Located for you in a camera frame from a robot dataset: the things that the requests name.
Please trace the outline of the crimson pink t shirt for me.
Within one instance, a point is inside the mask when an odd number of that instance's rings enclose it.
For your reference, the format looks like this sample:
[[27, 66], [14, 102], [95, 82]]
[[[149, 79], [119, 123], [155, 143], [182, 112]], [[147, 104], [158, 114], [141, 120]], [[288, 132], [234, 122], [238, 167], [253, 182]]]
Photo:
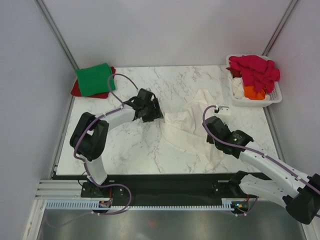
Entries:
[[253, 87], [256, 92], [264, 90], [270, 94], [275, 83], [280, 80], [280, 70], [273, 60], [266, 60], [257, 55], [232, 55], [228, 58], [229, 66], [241, 73], [243, 85]]

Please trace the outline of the white Coca-Cola t shirt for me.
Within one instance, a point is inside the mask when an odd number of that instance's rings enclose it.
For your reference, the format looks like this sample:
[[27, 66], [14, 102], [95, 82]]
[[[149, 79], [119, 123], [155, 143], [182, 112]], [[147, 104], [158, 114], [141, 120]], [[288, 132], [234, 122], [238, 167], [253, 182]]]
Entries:
[[178, 112], [165, 112], [160, 124], [161, 136], [180, 150], [204, 157], [215, 170], [224, 154], [207, 142], [203, 113], [215, 103], [207, 89], [199, 89], [195, 97]]

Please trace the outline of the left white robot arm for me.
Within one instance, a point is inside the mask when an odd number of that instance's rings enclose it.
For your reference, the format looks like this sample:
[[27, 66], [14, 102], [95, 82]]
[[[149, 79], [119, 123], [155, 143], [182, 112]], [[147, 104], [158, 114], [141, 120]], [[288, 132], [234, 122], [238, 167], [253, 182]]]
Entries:
[[108, 174], [102, 161], [108, 133], [138, 119], [148, 123], [162, 118], [158, 98], [144, 88], [110, 111], [98, 115], [85, 112], [80, 116], [69, 144], [73, 148], [73, 157], [83, 163], [95, 194], [104, 197], [110, 191], [110, 185], [105, 181]]

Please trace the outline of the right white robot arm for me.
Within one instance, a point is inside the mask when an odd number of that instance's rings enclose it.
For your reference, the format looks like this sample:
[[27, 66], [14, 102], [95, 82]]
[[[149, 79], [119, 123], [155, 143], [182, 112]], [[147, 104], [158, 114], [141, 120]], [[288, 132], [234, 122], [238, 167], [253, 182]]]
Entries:
[[239, 173], [229, 184], [235, 197], [254, 195], [285, 208], [298, 222], [309, 225], [320, 210], [320, 176], [308, 175], [264, 152], [254, 139], [242, 130], [230, 131], [217, 116], [204, 118], [207, 142], [227, 155], [241, 160], [266, 175], [261, 180], [250, 173]]

